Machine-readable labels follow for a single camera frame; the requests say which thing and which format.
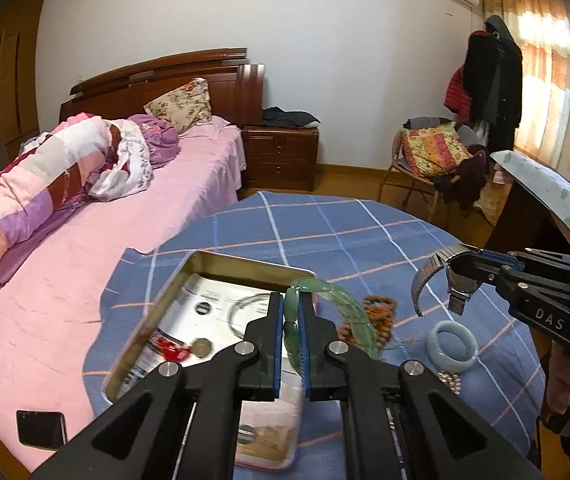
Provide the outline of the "silver metal wristwatch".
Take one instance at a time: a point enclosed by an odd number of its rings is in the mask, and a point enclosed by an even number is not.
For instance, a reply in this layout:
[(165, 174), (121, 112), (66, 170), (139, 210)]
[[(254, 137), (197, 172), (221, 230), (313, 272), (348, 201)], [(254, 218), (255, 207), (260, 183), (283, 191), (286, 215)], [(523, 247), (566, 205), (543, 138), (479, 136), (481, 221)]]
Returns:
[(434, 278), (438, 272), (444, 270), (448, 283), (448, 310), (457, 315), (462, 315), (466, 303), (471, 299), (471, 296), (477, 292), (482, 282), (475, 280), (475, 278), (467, 278), (463, 274), (456, 273), (456, 271), (453, 270), (453, 263), (461, 260), (463, 257), (477, 255), (478, 253), (479, 249), (476, 247), (466, 244), (456, 244), (439, 249), (434, 255), (430, 256), (419, 270), (416, 271), (412, 281), (411, 297), (415, 314), (417, 316), (423, 315), (423, 311), (419, 305), (419, 296), (421, 296), (423, 288), (428, 285), (430, 280)]

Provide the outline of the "pale blue jade bangle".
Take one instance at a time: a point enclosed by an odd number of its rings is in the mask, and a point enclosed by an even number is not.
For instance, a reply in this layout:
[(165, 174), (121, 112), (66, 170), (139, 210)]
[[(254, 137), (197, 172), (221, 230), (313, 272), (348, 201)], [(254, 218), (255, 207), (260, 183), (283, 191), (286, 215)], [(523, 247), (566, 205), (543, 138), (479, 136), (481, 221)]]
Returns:
[(427, 335), (426, 351), (438, 368), (460, 374), (476, 364), (479, 347), (476, 337), (463, 324), (440, 321)]

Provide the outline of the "green jade bangle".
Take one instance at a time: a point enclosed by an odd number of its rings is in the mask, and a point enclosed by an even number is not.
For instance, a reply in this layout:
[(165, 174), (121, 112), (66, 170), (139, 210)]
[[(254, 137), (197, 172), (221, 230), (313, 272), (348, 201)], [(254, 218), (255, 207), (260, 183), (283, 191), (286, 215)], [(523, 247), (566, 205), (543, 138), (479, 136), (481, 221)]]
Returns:
[(308, 322), (303, 316), (303, 294), (317, 294), (331, 301), (351, 329), (355, 346), (369, 358), (373, 360), (379, 358), (376, 333), (361, 304), (339, 286), (319, 278), (299, 278), (293, 281), (285, 292), (283, 331), (289, 364), (301, 378), (305, 377), (306, 360), (310, 356), (307, 341)]

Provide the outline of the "desk with white cover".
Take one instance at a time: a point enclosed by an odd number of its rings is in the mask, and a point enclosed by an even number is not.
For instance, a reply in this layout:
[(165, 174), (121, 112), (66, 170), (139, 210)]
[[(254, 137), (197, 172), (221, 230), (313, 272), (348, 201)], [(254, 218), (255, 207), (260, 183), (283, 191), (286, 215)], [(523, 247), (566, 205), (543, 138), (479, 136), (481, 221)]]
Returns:
[(520, 152), (494, 152), (491, 158), (512, 186), (486, 247), (570, 254), (570, 182)]

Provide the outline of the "black smartphone on bed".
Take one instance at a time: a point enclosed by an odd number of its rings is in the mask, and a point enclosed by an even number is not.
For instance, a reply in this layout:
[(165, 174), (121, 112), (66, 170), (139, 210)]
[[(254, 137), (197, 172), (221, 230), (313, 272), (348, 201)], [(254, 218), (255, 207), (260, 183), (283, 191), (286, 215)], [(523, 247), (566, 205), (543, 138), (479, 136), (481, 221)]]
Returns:
[(67, 443), (67, 428), (61, 412), (16, 411), (18, 440), (22, 445), (56, 451)]

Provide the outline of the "octagonal bronze coin pendant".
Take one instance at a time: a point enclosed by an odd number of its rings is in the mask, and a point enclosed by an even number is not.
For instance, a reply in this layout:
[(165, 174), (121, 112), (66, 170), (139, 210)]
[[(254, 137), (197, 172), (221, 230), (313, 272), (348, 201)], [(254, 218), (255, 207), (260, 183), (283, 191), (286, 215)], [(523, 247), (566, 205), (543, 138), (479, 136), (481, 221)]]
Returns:
[(203, 360), (211, 356), (213, 350), (212, 342), (207, 338), (197, 338), (191, 344), (191, 352), (196, 358)]

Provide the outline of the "pink bed sheet mattress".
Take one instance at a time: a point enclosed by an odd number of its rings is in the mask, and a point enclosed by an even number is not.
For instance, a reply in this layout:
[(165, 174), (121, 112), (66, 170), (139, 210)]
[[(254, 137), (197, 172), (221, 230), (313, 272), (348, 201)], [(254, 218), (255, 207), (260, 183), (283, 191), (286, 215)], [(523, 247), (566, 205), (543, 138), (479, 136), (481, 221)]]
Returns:
[(69, 436), (93, 418), (83, 363), (100, 329), (100, 296), (125, 249), (150, 252), (235, 203), (244, 167), (238, 128), (215, 118), (189, 129), (146, 191), (86, 205), (0, 288), (0, 442), (24, 468), (50, 452), (19, 442), (17, 411), (61, 412)]

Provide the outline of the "wooden chair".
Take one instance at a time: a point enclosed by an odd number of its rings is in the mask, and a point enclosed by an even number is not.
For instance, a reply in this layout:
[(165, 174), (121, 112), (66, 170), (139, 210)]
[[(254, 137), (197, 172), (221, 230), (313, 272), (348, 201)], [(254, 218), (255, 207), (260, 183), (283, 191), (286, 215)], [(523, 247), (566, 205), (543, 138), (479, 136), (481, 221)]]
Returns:
[(428, 209), (428, 217), (433, 218), (437, 206), (441, 203), (451, 205), (456, 203), (463, 214), (467, 214), (479, 200), (482, 189), (487, 183), (486, 166), (488, 153), (486, 148), (475, 141), (464, 143), (461, 130), (456, 128), (462, 143), (466, 146), (472, 157), (460, 163), (456, 170), (450, 174), (438, 177), (420, 177), (413, 174), (402, 153), (401, 131), (393, 138), (391, 146), (391, 162), (386, 170), (383, 180), (378, 185), (377, 197), (382, 198), (387, 186), (404, 190), (402, 206), (407, 206), (412, 194), (421, 195)]

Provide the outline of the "colourful patchwork cushion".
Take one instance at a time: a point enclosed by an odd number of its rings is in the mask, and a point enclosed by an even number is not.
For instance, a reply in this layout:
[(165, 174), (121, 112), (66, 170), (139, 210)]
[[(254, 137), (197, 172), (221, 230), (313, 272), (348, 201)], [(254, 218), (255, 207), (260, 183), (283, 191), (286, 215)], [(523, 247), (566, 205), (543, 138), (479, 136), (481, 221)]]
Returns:
[(454, 122), (401, 131), (402, 153), (413, 174), (438, 177), (450, 174), (463, 160), (472, 157), (462, 143)]

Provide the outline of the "printed paper sheet in tin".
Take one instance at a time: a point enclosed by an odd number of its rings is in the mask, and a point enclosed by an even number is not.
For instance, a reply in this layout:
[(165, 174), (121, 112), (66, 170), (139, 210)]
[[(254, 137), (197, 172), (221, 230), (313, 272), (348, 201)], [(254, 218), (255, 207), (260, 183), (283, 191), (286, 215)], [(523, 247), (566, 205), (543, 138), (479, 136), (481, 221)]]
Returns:
[[(128, 392), (163, 361), (200, 364), (241, 341), (247, 324), (267, 315), (269, 299), (268, 289), (189, 275), (156, 327), (142, 337), (135, 361), (119, 363), (125, 375), (118, 380), (118, 393)], [(206, 359), (191, 352), (197, 338), (207, 338), (213, 344)], [(283, 354), (279, 398), (272, 403), (243, 404), (236, 463), (265, 470), (287, 468), (296, 454), (301, 408), (301, 378)]]

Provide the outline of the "blue plaid tablecloth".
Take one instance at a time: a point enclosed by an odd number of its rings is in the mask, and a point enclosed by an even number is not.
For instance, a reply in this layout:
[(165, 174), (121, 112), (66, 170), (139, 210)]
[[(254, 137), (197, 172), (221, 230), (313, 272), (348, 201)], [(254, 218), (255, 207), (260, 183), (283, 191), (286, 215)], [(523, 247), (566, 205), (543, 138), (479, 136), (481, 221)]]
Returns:
[[(384, 356), (398, 364), (426, 361), (428, 332), (448, 318), (443, 275), (430, 280), (419, 302), (412, 301), (410, 289), (423, 262), (455, 241), (437, 226), (374, 200), (259, 192), (195, 221), (153, 249), (128, 248), (102, 293), (102, 329), (84, 362), (92, 410), (106, 410), (102, 385), (109, 367), (143, 318), (146, 304), (191, 252), (210, 250), (295, 266), (357, 299), (369, 294), (395, 299), (393, 338)], [(517, 451), (527, 452), (544, 390), (532, 335), (490, 286), (468, 301), (462, 323), (479, 344), (478, 363), (461, 378), (462, 399)]]

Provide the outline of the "pink metal tin box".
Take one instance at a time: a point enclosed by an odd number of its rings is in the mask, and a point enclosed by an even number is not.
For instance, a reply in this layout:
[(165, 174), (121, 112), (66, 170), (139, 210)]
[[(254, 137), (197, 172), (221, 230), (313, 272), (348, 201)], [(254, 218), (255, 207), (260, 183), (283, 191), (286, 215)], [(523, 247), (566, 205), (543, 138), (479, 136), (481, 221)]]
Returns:
[[(159, 276), (159, 260), (143, 269), (143, 310), (125, 321), (125, 308), (114, 306), (106, 323), (116, 353), (102, 365), (107, 376), (102, 396), (117, 401), (165, 361), (193, 366), (237, 344), (246, 326), (268, 312), (273, 292), (283, 292), (311, 271), (283, 264), (188, 252)], [(246, 402), (241, 413), (236, 463), (280, 471), (294, 463), (302, 410), (300, 377), (283, 356), (279, 398)]]

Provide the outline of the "coat rack with dark clothes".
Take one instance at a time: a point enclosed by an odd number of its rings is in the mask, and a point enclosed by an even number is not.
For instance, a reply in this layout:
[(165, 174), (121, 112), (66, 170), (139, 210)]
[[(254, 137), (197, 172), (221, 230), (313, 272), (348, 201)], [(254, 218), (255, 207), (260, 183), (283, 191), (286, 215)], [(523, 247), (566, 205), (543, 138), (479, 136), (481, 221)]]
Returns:
[(461, 124), (482, 129), (490, 153), (514, 148), (523, 109), (523, 55), (498, 15), (468, 38), (463, 65), (453, 74), (445, 107)]

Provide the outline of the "patterned yellow curtain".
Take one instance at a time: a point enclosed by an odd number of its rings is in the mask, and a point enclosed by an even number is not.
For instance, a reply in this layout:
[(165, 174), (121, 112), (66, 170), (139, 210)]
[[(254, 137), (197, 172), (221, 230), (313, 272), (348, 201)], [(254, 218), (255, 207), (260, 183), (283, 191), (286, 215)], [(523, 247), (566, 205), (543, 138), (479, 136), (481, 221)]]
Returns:
[(482, 0), (523, 55), (515, 148), (570, 181), (570, 0)]

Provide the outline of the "dark wooden nightstand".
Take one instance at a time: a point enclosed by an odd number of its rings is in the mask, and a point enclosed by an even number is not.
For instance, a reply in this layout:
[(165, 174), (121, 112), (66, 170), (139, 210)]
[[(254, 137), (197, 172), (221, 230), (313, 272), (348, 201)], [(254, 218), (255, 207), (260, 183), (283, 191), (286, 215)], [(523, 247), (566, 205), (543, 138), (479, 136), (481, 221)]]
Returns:
[(242, 130), (245, 188), (312, 191), (317, 172), (319, 130), (252, 126)]

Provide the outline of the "dark clothes on nightstand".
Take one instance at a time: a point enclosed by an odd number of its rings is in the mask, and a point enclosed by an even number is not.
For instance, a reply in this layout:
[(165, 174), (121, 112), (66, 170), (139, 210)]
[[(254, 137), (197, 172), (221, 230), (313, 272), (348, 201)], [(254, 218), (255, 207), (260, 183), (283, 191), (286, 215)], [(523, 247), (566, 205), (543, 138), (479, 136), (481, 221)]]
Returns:
[(278, 106), (262, 111), (261, 125), (277, 128), (314, 128), (321, 122), (308, 112), (301, 110), (282, 110)]

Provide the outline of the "pink purple striped quilt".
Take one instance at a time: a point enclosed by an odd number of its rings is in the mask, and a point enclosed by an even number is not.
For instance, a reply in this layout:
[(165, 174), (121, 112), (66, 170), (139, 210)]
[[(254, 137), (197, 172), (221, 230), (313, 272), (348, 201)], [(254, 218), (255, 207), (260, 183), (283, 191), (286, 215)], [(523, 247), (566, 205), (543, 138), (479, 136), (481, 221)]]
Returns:
[(83, 115), (41, 134), (0, 171), (0, 260), (81, 192), (110, 202), (147, 190), (152, 177), (132, 120)]

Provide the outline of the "purple garment on bed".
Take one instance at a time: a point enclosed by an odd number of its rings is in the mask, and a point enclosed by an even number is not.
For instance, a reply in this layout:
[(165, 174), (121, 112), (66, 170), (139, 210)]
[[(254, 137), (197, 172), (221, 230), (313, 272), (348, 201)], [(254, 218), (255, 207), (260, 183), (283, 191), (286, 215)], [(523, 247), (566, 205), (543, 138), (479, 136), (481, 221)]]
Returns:
[(148, 114), (135, 114), (128, 119), (135, 122), (147, 143), (151, 167), (167, 166), (179, 152), (179, 134), (174, 125)]

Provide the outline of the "dark wooden headboard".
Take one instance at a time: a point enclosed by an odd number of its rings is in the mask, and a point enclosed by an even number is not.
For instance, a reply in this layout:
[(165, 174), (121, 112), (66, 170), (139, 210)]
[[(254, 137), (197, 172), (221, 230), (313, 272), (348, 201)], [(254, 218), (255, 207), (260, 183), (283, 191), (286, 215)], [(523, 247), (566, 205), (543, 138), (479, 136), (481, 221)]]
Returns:
[(75, 84), (59, 119), (79, 113), (125, 118), (144, 105), (200, 77), (207, 81), (212, 113), (238, 126), (262, 120), (265, 66), (248, 61), (245, 48), (179, 53), (110, 70)]

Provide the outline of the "floral pillow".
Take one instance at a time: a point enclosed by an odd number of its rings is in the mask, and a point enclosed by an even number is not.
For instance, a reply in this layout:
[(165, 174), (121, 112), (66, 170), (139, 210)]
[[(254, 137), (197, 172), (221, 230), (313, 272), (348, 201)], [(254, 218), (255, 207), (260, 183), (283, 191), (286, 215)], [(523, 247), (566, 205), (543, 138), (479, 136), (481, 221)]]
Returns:
[(148, 115), (170, 122), (177, 133), (207, 124), (212, 116), (207, 80), (193, 78), (187, 84), (148, 102), (144, 110)]

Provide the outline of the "wooden wardrobe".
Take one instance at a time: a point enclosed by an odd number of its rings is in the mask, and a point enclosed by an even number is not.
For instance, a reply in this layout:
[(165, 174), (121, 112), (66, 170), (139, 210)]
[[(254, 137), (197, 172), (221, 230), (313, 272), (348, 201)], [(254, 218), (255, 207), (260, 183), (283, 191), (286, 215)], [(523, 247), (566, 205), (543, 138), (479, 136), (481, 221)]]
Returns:
[(44, 0), (7, 0), (0, 9), (0, 170), (40, 133), (35, 53)]

